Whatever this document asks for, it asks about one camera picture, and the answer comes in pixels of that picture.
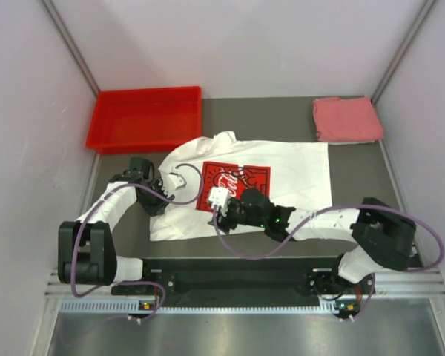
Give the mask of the white t-shirt with red print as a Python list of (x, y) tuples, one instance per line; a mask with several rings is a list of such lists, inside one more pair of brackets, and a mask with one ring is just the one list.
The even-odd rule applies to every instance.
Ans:
[(240, 197), (256, 188), (272, 203), (303, 210), (332, 205), (328, 145), (317, 142), (239, 141), (234, 132), (200, 137), (170, 152), (159, 166), (163, 180), (182, 175), (175, 204), (150, 220), (150, 240), (212, 237), (208, 193), (213, 187)]

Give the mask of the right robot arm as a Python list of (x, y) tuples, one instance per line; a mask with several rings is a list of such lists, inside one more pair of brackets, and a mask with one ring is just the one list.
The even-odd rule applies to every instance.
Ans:
[(281, 245), (313, 239), (354, 243), (354, 250), (336, 259), (329, 278), (342, 294), (370, 274), (383, 269), (405, 271), (410, 265), (416, 224), (375, 198), (364, 199), (360, 208), (322, 212), (276, 205), (256, 188), (244, 190), (238, 198), (227, 188), (212, 188), (207, 203), (218, 236), (248, 226), (261, 228)]

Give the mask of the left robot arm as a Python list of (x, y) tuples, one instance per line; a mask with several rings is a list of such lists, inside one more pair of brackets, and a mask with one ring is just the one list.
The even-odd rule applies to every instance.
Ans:
[(116, 255), (112, 230), (134, 203), (155, 217), (173, 198), (165, 192), (150, 160), (132, 158), (129, 168), (110, 179), (85, 214), (59, 226), (59, 280), (70, 284), (72, 274), (76, 284), (108, 286), (123, 280), (137, 294), (149, 292), (154, 283), (152, 274), (143, 269), (140, 259)]

